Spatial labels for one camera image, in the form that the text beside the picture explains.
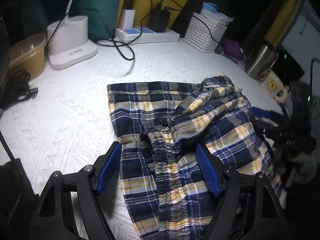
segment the purple cloth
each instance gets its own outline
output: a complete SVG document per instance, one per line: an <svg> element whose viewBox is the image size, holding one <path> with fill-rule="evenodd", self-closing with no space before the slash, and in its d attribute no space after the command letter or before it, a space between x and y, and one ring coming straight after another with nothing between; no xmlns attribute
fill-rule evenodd
<svg viewBox="0 0 320 240"><path fill-rule="evenodd" d="M242 53L241 47L237 41L222 38L220 45L223 47L224 54L226 56L232 56L240 60L244 59L244 54Z"/></svg>

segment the metal screw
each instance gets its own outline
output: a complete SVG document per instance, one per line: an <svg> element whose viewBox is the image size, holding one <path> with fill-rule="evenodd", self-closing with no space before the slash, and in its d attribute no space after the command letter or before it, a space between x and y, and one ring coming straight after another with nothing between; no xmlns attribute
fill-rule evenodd
<svg viewBox="0 0 320 240"><path fill-rule="evenodd" d="M61 174L60 171L54 171L51 175L54 177L58 177Z"/></svg>
<svg viewBox="0 0 320 240"><path fill-rule="evenodd" d="M85 171L91 171L93 169L93 166L92 165L86 165L84 166L83 168Z"/></svg>

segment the white bed sheet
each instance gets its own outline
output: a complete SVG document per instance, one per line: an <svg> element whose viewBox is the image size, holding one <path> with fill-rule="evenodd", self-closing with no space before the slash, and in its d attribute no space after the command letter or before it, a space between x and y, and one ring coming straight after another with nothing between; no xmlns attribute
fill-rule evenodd
<svg viewBox="0 0 320 240"><path fill-rule="evenodd" d="M39 88L38 96L4 112L1 132L13 155L21 159L35 193L41 193L53 171L77 172L93 164L116 140L109 116L108 84L199 83L225 73L243 89L252 106L280 111L257 81L221 55L199 52L184 41L138 44L132 48L134 62L125 61L116 49L106 47L100 47L93 58L64 70L53 70L47 62L44 73L31 82ZM139 239L119 178L103 198L103 210L116 239ZM76 197L73 200L79 234L87 238Z"/></svg>

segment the white humidifier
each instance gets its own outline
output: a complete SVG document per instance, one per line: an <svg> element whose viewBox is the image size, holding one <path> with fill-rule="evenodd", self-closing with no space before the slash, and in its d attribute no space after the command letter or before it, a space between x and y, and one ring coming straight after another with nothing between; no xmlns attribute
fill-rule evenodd
<svg viewBox="0 0 320 240"><path fill-rule="evenodd" d="M69 0L66 14L72 0ZM47 27L48 40L59 21ZM98 46L88 39L88 17L66 17L52 37L49 45L49 60L52 68L63 69L97 54Z"/></svg>

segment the plaid pajama pants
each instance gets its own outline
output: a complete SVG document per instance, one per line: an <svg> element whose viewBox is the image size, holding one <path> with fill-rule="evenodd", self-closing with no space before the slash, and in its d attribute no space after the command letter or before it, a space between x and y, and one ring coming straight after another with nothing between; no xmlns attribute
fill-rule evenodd
<svg viewBox="0 0 320 240"><path fill-rule="evenodd" d="M279 193L271 150L249 122L250 103L223 74L201 84L113 84L108 98L123 149L122 192L142 239L202 238L215 206L195 158L199 140L240 173L265 172Z"/></svg>

